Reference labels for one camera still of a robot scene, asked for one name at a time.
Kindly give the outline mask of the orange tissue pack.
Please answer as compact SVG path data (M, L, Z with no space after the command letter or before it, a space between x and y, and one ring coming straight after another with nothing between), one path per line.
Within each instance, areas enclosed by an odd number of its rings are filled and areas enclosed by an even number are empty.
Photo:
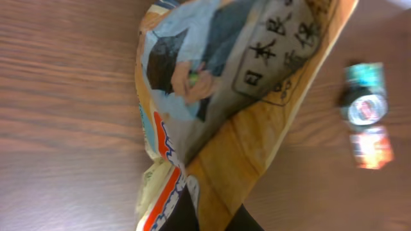
M394 160L394 152L387 129L372 126L350 135L353 154L358 168L381 169Z

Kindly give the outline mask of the dark green Zam-Buk box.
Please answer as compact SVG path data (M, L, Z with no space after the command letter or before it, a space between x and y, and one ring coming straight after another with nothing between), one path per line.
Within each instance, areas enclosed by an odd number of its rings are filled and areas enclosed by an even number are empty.
M342 119L356 131L380 122L389 111L387 98L368 87L347 87L338 101Z

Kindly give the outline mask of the teal tissue pack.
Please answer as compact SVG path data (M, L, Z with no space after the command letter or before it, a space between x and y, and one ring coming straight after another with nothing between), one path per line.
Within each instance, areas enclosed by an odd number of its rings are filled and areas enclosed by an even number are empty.
M346 81L351 85L385 88L383 64L360 63L345 68Z

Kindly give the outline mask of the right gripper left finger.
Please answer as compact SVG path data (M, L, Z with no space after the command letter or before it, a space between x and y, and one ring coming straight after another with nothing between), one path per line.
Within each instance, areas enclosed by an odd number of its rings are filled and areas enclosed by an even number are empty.
M160 231L199 231L195 208L188 188L185 186L174 211L166 219Z

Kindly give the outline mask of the yellow snack bag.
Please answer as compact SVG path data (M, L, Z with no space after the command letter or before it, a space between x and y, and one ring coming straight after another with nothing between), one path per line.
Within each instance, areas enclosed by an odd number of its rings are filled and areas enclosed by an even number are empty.
M186 186L200 230L225 230L266 172L357 1L156 1L139 28L144 147L137 229Z

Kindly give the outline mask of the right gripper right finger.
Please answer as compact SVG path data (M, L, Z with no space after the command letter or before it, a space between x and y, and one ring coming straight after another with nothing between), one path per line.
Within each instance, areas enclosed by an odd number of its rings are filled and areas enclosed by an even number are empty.
M264 229L250 215L245 206L241 205L225 231L264 231Z

